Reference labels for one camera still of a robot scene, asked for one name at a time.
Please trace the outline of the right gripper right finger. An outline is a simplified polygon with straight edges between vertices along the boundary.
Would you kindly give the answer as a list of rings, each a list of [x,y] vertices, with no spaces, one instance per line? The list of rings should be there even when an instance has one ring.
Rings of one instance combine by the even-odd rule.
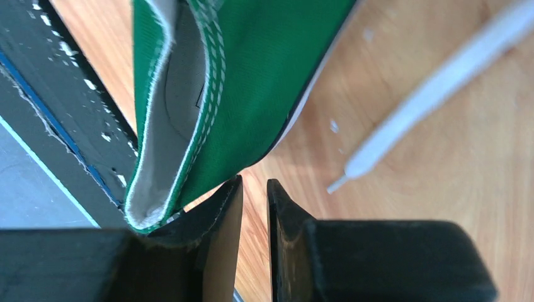
[[[463,228],[438,220],[320,220],[266,185],[274,301],[495,301]]]

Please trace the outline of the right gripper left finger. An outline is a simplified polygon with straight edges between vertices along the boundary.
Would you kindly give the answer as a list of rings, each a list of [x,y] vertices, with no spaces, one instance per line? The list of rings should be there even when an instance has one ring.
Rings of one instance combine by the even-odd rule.
[[[2,301],[232,301],[243,183],[146,236],[126,229],[1,232]]]

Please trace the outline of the green canvas sneaker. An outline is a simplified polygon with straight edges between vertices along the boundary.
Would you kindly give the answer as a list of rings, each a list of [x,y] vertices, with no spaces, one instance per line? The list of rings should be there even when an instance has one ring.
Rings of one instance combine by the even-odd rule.
[[[138,156],[129,226],[150,233],[268,155],[357,1],[133,1]]]

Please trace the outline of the white shoelace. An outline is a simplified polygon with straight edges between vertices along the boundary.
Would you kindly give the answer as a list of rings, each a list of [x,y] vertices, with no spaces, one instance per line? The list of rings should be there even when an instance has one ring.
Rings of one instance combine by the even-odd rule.
[[[421,120],[489,68],[533,31],[533,1],[515,1],[499,12],[422,82],[362,142],[343,175],[327,192],[370,172]]]

